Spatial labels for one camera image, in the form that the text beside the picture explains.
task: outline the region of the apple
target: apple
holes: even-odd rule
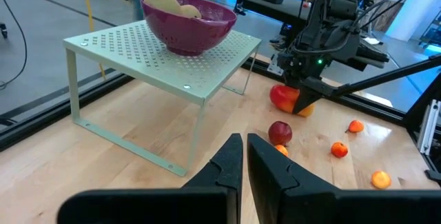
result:
[[[268,136],[272,145],[286,145],[292,138],[292,130],[288,123],[276,121],[269,127]]]

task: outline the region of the blue light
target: blue light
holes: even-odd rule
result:
[[[429,45],[429,46],[427,47],[427,49],[428,49],[428,50],[432,50],[432,51],[434,51],[434,52],[441,52],[441,48],[440,48],[439,46],[436,46],[436,45]]]

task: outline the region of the yellow pole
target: yellow pole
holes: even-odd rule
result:
[[[92,8],[90,7],[90,0],[85,0],[85,4],[88,7],[89,29],[90,29],[90,32],[93,32],[94,31],[94,22],[93,22],[93,19],[92,19]],[[104,69],[103,69],[103,65],[101,65],[101,63],[99,64],[99,70],[101,71],[101,76],[105,80],[105,72],[104,72]]]

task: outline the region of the floor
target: floor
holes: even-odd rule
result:
[[[67,77],[65,52],[62,39],[89,32],[85,0],[7,0],[25,32],[28,44],[28,64],[24,73],[6,89],[0,90],[0,115],[18,121],[46,109],[53,103],[67,98]],[[132,5],[122,0],[90,0],[94,28],[100,30],[111,25],[121,25],[132,21]],[[234,0],[214,0],[232,8]],[[24,46],[17,25],[14,24],[6,7],[0,3],[0,19],[8,25],[10,38],[0,40],[0,80],[13,77],[24,59]],[[234,29],[262,39],[260,53],[270,57],[274,50],[267,41],[274,38],[281,23],[259,14],[248,12],[239,16]],[[97,64],[79,57],[79,80],[88,88],[102,79]],[[341,83],[359,80],[394,70],[401,64],[388,63],[382,70],[367,68],[363,73],[345,65],[333,63],[323,76]],[[371,94],[391,100],[393,106],[408,110],[419,97],[421,89],[408,79],[367,89]]]
[[[247,71],[227,82],[238,87]],[[220,89],[207,103],[194,166],[176,176],[72,123],[66,117],[0,156],[0,223],[54,223],[59,206],[89,189],[180,187],[224,144],[231,133],[268,139],[268,127],[284,121],[293,129],[288,157],[341,189],[373,190],[371,174],[384,170],[391,190],[436,189],[427,165],[406,130],[321,99],[308,117],[276,110],[266,97],[275,81],[252,74],[245,96]],[[180,165],[186,162],[198,106],[140,81],[132,81],[82,109],[83,117]],[[345,134],[348,123],[365,124]],[[329,153],[341,141],[349,153]],[[244,164],[242,223],[258,223]]]

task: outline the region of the bowl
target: bowl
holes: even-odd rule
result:
[[[153,34],[167,49],[179,55],[198,56],[218,45],[237,20],[231,10],[207,0],[177,0],[190,4],[202,14],[202,19],[187,18],[150,7],[141,0],[144,18]]]

